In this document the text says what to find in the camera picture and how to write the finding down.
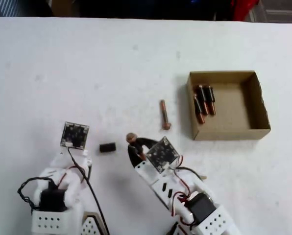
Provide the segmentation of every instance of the white 3d-printed part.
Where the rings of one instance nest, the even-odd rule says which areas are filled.
[[[198,231],[200,235],[221,235],[231,226],[235,226],[232,218],[223,206],[219,206],[198,225]]]
[[[71,211],[33,211],[32,232],[38,234],[68,234],[71,224]]]
[[[88,217],[85,220],[82,226],[81,235],[100,235],[99,229],[94,218]]]

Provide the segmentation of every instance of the red object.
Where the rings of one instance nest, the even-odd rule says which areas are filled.
[[[234,21],[244,21],[248,12],[258,4],[259,0],[232,0],[234,5]]]

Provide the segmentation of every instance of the bolt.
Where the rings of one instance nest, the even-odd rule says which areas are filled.
[[[204,87],[204,91],[206,94],[206,98],[207,98],[207,103],[209,106],[209,112],[211,115],[216,115],[216,107],[215,107],[215,97],[214,97],[214,91],[213,88],[211,86],[205,86]]]
[[[196,117],[198,119],[198,123],[199,124],[204,124],[205,123],[205,120],[204,120],[204,117],[202,115],[202,109],[201,109],[201,106],[200,106],[200,103],[197,99],[197,95],[194,94],[194,105],[195,105],[195,113],[196,113]]]
[[[197,96],[198,96],[198,101],[203,106],[202,108],[203,108],[203,111],[204,111],[204,115],[208,115],[209,112],[208,112],[207,103],[206,103],[207,99],[206,99],[206,95],[205,95],[203,86],[199,85],[196,92],[197,92]]]
[[[166,104],[165,104],[165,101],[163,99],[160,100],[160,107],[161,107],[162,118],[163,118],[162,129],[169,130],[171,127],[171,123],[169,123],[169,121],[168,121]]]

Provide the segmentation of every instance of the white plastic bracket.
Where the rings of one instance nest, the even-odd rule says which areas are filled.
[[[100,231],[94,218],[87,217],[83,223],[81,235],[100,235]]]
[[[68,234],[71,211],[33,211],[32,232],[38,234]]]

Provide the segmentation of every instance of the black cable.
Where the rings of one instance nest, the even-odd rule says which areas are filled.
[[[29,203],[29,206],[31,207],[31,213],[33,213],[33,210],[38,209],[39,206],[36,206],[29,197],[24,196],[22,193],[22,189],[28,184],[28,182],[34,181],[34,180],[47,180],[49,181],[50,184],[52,184],[51,187],[54,187],[54,188],[57,187],[53,179],[49,177],[33,177],[33,178],[29,178],[24,183],[22,183],[18,189],[18,194],[20,195],[23,201],[25,201],[26,203]]]
[[[176,167],[175,169],[179,169],[179,170],[188,170],[190,171],[191,173],[194,173],[201,181],[201,177],[196,173],[196,171],[194,171],[193,169],[190,169],[188,167],[185,167],[185,166],[179,166],[179,167]]]
[[[82,169],[82,168],[80,167],[80,165],[76,162],[76,160],[75,160],[74,157],[72,156],[72,153],[70,152],[70,147],[67,147],[67,148],[68,148],[69,155],[71,156],[71,159],[72,159],[74,165],[75,165],[76,168],[81,172],[81,174],[82,174],[83,178],[85,179],[85,181],[86,181],[86,183],[87,183],[89,189],[90,189],[91,192],[92,192],[92,195],[93,195],[93,197],[94,197],[94,199],[95,199],[95,201],[96,201],[96,204],[97,204],[97,207],[98,207],[99,213],[100,213],[100,215],[101,215],[101,219],[102,219],[103,224],[104,224],[104,226],[105,226],[105,228],[106,228],[107,234],[110,235],[110,233],[109,233],[109,229],[108,229],[108,226],[107,226],[107,223],[106,223],[106,220],[105,220],[105,217],[103,216],[102,210],[101,210],[101,208],[100,208],[99,202],[98,202],[98,200],[97,200],[97,198],[96,198],[96,195],[95,195],[95,193],[94,193],[94,190],[93,190],[93,188],[92,188],[92,185],[91,185],[91,183],[89,182],[88,178],[86,177],[85,172],[84,172],[84,169]]]

